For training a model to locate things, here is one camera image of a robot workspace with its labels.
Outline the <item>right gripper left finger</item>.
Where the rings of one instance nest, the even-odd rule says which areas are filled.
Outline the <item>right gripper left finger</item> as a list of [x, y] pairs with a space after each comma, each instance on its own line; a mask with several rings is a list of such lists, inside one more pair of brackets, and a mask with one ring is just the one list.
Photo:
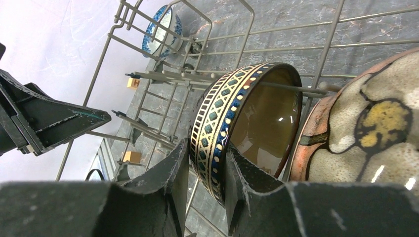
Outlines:
[[0, 186], [3, 237], [181, 237], [189, 142], [142, 175], [115, 182], [8, 182]]

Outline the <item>dark brown banded bowl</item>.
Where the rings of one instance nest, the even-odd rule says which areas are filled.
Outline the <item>dark brown banded bowl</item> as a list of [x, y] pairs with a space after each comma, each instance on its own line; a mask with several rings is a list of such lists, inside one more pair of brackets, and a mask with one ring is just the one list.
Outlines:
[[207, 192], [225, 204], [227, 149], [234, 146], [278, 177], [296, 138], [302, 85], [295, 67], [268, 62], [240, 67], [212, 82], [197, 101], [188, 129], [189, 157]]

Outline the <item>white blue rimmed bowl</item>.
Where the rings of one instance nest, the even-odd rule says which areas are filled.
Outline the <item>white blue rimmed bowl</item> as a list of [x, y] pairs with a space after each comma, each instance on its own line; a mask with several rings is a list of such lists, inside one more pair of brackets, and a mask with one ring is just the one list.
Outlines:
[[[168, 5], [162, 6], [153, 16], [155, 21], [159, 21], [161, 25], [183, 36], [182, 23], [180, 18], [173, 9]], [[178, 38], [166, 30], [150, 22], [146, 34], [143, 37], [142, 50], [148, 54], [159, 57], [160, 59], [168, 57], [170, 54], [177, 52], [182, 46], [183, 40]]]

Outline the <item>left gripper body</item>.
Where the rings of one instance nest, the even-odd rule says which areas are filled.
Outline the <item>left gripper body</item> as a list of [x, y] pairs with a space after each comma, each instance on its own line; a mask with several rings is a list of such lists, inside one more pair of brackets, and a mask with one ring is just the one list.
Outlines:
[[23, 154], [30, 152], [26, 139], [27, 131], [18, 116], [23, 116], [22, 104], [30, 95], [15, 85], [16, 80], [5, 70], [0, 71], [0, 154], [18, 150]]

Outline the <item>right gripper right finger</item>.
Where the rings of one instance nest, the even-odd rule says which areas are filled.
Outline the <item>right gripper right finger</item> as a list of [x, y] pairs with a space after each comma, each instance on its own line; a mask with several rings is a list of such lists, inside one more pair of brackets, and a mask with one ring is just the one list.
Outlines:
[[282, 183], [232, 145], [225, 156], [231, 237], [416, 237], [419, 200], [397, 184]]

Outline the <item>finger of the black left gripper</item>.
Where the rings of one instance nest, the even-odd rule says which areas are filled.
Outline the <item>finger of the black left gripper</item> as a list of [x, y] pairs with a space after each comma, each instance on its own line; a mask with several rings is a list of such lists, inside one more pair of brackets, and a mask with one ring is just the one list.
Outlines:
[[15, 85], [30, 95], [18, 116], [27, 131], [29, 154], [40, 156], [111, 121], [106, 111], [55, 100], [32, 82], [16, 80]]

